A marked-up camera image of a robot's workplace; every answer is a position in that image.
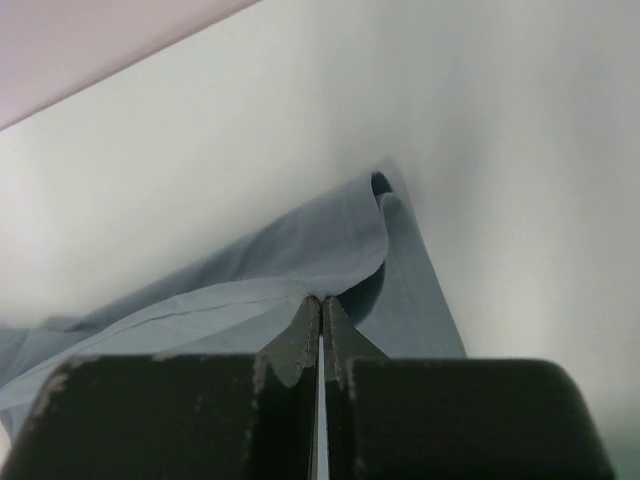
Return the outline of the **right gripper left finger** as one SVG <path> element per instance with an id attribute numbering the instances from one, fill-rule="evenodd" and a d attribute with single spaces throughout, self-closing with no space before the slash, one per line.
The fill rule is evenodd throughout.
<path id="1" fill-rule="evenodd" d="M 320 303 L 253 354 L 85 356 L 45 381 L 13 479 L 313 479 Z"/>

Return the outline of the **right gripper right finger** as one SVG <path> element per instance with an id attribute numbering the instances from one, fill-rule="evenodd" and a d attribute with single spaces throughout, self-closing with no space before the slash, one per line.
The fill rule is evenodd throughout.
<path id="1" fill-rule="evenodd" d="M 333 479 L 611 479 L 577 384 L 528 359 L 392 359 L 323 304 Z"/>

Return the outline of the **grey-blue t shirt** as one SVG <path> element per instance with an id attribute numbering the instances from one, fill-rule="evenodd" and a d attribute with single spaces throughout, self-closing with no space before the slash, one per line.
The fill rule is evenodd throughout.
<path id="1" fill-rule="evenodd" d="M 43 382 L 69 357 L 256 351 L 309 296 L 336 297 L 388 356 L 465 354 L 405 181 L 383 162 L 89 314 L 3 328 L 1 424 L 15 438 Z"/>

